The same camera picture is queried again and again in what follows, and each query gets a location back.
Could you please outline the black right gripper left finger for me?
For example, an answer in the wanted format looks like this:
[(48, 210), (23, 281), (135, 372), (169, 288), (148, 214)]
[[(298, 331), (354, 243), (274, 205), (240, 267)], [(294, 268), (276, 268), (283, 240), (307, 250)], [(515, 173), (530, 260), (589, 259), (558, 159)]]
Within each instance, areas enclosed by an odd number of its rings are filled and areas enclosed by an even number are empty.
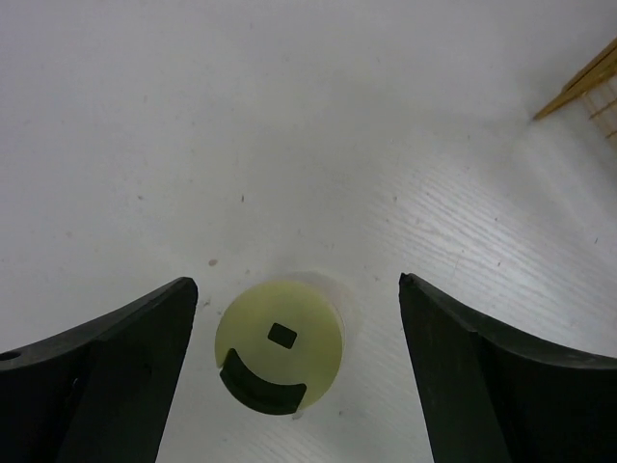
[(4, 462), (153, 462), (192, 333), (182, 277), (1, 355)]

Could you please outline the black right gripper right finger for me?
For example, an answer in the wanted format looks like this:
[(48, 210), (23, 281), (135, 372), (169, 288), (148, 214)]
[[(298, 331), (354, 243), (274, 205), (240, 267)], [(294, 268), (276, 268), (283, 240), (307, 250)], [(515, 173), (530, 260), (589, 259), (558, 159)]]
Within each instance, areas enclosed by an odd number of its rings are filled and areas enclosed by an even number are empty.
[(542, 340), (399, 279), (403, 330), (436, 462), (613, 462), (616, 361)]

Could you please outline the green-cap spice shaker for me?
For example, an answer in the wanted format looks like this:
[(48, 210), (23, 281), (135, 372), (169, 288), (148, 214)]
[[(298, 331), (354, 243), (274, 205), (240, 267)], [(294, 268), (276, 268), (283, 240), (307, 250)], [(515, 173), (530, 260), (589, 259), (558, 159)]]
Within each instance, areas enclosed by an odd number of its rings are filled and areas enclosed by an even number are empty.
[(220, 378), (245, 407), (298, 416), (333, 386), (361, 325), (350, 288), (316, 271), (249, 287), (224, 310), (214, 341)]

